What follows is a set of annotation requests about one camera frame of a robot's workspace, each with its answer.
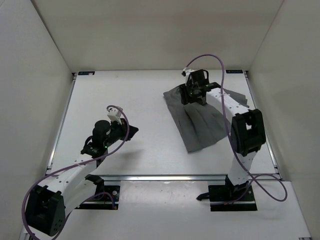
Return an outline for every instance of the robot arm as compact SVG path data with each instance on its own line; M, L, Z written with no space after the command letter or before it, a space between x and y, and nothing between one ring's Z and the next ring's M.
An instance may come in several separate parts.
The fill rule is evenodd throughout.
M185 76L185 84L179 86L181 102L209 104L220 113L222 109L222 94L226 118L231 123L232 146L247 171L250 171L252 161L260 150L261 145L266 142L266 134L261 111L250 110L239 104L214 82L209 83L209 73L206 70L188 69L182 72ZM249 174L233 157L231 169L225 178L225 185L230 195L238 195L244 191L249 183Z
M136 134L139 129L127 125L125 119L120 116L121 113L117 109L108 109L111 123L107 120L95 123L92 136L85 141L81 154L74 164L106 155L113 143L125 140L128 128L127 141ZM104 159L105 157L78 165L52 177L53 180L49 183L41 182L36 185L29 195L25 210L28 225L49 236L57 234L63 227L66 216L73 209L91 196L104 191L104 180L90 174Z

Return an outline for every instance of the gray cloth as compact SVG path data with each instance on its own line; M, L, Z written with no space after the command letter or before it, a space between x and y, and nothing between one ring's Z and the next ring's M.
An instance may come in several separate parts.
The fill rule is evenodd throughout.
M247 107L245 95L230 90L225 92ZM164 92L163 96L189 153L209 147L227 136L224 117L213 106L196 102L183 105L178 86Z

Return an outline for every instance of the cloth fold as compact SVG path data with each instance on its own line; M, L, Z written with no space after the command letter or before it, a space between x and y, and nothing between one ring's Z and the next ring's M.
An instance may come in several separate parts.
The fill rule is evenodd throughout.
M247 106L246 96L225 90L235 101ZM167 107L189 153L209 147L227 136L223 115L209 104L183 105L179 87L163 93Z

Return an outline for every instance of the white wall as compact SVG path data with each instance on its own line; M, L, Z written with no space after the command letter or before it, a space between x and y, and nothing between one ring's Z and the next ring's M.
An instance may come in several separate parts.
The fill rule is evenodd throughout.
M71 72L32 3L4 0L0 6L0 239L19 238L22 199L45 173L71 82Z
M70 69L249 69L283 0L34 0ZM220 69L200 59L194 68Z
M250 70L280 170L320 239L320 1L285 0Z

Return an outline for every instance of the cable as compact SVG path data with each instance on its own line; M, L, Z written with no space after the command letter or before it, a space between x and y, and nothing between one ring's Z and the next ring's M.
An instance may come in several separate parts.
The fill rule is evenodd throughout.
M127 116L126 116L125 113L122 111L122 108L120 108L120 107L118 107L118 106L109 105L109 106L107 106L106 109L108 110L108 108L115 108L115 109L119 110L119 112L123 115L123 117L124 117L124 119L125 119L125 121L126 121L127 130L126 130L125 137L124 137L123 141L120 143L120 145L119 145L115 150L113 150L112 152L110 152L110 153L108 153L108 154L106 154L106 155L99 156L99 157L96 157L96 158L93 158L93 159L90 159L90 160L87 160L87 161L83 161L83 162L78 163L78 164L66 166L66 167L61 168L61 169L59 169L59 170L57 170L57 171L51 172L51 173L49 173L48 175L45 175L45 176L41 177L39 180L37 180L37 181L29 188L29 190L26 192L26 194L25 194L25 196L24 196L24 198L23 198L23 201L22 201L22 206L21 206L22 223L23 223L26 231L28 232L28 234L29 234L34 240L41 240L41 239L37 238L37 237L35 236L35 234L31 231L30 227L28 226L27 218L26 218L26 212L25 212L25 211L26 211L26 204L27 204L28 196L30 195L32 189L33 189L35 186L37 186L40 182L42 182L43 180L45 180L45 179L47 179L47 178L49 178L49 177L51 177L51 176L53 176L53 175L55 175L55 174L57 174L57 173L60 173L60 172L63 172L63 171L69 170L69 169L73 169L73 168L78 167L78 166L80 166L80 165L85 165L85 164L88 164L88 163L92 163L92 162L94 162L94 161L100 160L100 159L102 159L102 158L105 158L105 157L108 157L108 156L114 154L114 153L115 153L116 151L118 151L118 150L125 144L125 142L128 140L130 128L129 128L129 121L128 121ZM90 200L91 198L95 198L95 197L97 197L97 196L99 196L99 195L102 195L102 194L107 194L107 193L106 193L106 192L98 193L98 194L96 194L96 195L94 195L94 196L89 197L88 199L86 199L85 202L86 202L87 200ZM110 199L111 199L112 207L114 208L115 204L114 204L113 198L112 198L112 196L111 196L110 194L108 194L108 195L109 195L109 197L110 197ZM57 239L57 237L60 235L60 233L62 232L62 230L63 230L63 228L64 228L64 226L65 226L65 224L66 224L66 221L67 221L69 215L66 217L65 222L64 222L64 225L62 226L62 228L60 229L60 231L59 231L51 240Z
M202 57L214 57L216 58L219 63L221 64L221 70L222 70L222 78L221 78L221 89L224 90L224 82L225 82L225 65L224 63L222 62L222 60L214 55L214 54L202 54L202 55L199 55L197 57L195 57L194 59L192 59L187 65L185 68L189 67L190 64L192 64L195 60L199 59L199 58L202 58ZM246 190L244 191L244 193L238 197L236 200L232 200L232 201L226 201L226 202L218 202L218 203L213 203L213 205L222 205L222 204L232 204L238 200L240 200L246 193L247 191L249 190L249 187L252 185L253 182L255 182L269 197L271 197L272 199L278 201L278 202L284 202L285 200L287 200L288 198L288 191L286 189L286 186L283 184L283 182L281 180L279 180L276 176L272 175L272 174L269 174L269 173L262 173L262 174L258 174L256 176L253 176L247 169L246 167L242 164L242 162L240 161L240 159L238 158L237 156L237 153L236 153L236 150L235 148L233 147L232 145L232 140L231 140L231 136L230 136L230 130L228 128L228 119L227 119L227 114L226 114L226 108L225 108L225 97L224 97L224 94L221 92L221 102L222 102L222 113L223 113L223 121L224 121L224 127L225 127L225 131L226 131L226 135L229 139L229 142L230 142L230 145L231 145L231 149L232 149L232 152L235 156L235 159L237 160L237 162L240 164L240 166L242 167L242 169L244 171L246 171L248 173L248 175L252 178L251 181L249 182ZM283 187L284 189L284 193L285 193L285 196L283 199L278 199L276 197L274 197L273 195L271 195L270 192L268 192L257 180L257 178L261 177L261 176L269 176L269 177L272 177L274 179L276 179L280 184L281 186Z
M84 142L84 146L83 146L83 148L85 148L87 145L88 145L88 143L89 143L89 141L92 139L92 136L88 136L88 138L85 140L85 142Z

